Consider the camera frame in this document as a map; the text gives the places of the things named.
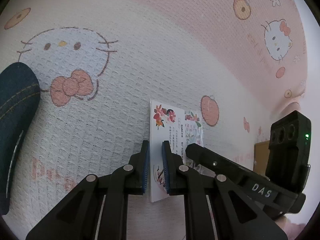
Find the white floral card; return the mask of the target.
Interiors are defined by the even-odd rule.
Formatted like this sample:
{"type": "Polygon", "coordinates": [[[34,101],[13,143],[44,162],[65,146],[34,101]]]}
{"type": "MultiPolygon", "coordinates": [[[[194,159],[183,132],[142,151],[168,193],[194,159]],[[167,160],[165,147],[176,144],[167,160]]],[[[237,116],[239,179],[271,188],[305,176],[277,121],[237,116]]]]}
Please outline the white floral card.
{"type": "Polygon", "coordinates": [[[150,101],[150,198],[157,202],[169,195],[165,190],[162,142],[185,161],[185,111],[156,100],[150,101]]]}

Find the brown cardboard box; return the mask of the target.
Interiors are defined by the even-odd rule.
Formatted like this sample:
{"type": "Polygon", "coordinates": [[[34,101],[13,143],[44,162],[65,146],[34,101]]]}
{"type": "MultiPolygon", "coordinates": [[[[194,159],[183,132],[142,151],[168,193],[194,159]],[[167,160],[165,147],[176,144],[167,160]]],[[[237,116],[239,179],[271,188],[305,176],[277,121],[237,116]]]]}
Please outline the brown cardboard box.
{"type": "Polygon", "coordinates": [[[259,142],[254,145],[254,166],[253,171],[265,176],[270,150],[269,141],[259,142]]]}

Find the dark denim jeans leg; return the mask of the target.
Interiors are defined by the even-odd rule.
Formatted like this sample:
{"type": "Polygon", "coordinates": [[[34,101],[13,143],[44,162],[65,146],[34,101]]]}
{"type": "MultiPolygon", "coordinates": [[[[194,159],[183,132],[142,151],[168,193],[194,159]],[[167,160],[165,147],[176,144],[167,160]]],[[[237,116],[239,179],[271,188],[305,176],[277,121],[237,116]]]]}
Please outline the dark denim jeans leg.
{"type": "Polygon", "coordinates": [[[1,72],[1,215],[9,212],[18,153],[40,102],[39,81],[24,63],[1,72]]]}

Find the colourful sticker packet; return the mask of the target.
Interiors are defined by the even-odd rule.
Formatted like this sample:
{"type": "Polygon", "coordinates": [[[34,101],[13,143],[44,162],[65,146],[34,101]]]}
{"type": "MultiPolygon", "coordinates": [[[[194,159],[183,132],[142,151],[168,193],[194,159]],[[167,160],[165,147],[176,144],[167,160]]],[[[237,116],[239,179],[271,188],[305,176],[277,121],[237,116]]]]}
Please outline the colourful sticker packet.
{"type": "MultiPolygon", "coordinates": [[[[202,119],[198,116],[197,112],[185,111],[185,139],[187,146],[190,144],[197,144],[203,147],[203,126],[202,119]]],[[[208,168],[197,165],[188,157],[185,157],[185,164],[194,168],[202,175],[215,177],[215,173],[208,168]]]]}

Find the pink Hello Kitty blanket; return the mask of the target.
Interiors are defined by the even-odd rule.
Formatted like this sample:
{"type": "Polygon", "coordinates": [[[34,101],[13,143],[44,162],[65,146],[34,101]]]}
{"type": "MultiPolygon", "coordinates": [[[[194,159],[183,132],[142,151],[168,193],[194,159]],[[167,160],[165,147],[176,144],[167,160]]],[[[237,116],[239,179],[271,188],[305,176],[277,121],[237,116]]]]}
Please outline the pink Hello Kitty blanket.
{"type": "Polygon", "coordinates": [[[150,101],[202,119],[203,144],[246,168],[307,78],[294,0],[10,0],[1,68],[27,64],[41,101],[4,221],[18,239],[86,175],[150,139],[150,101]]]}

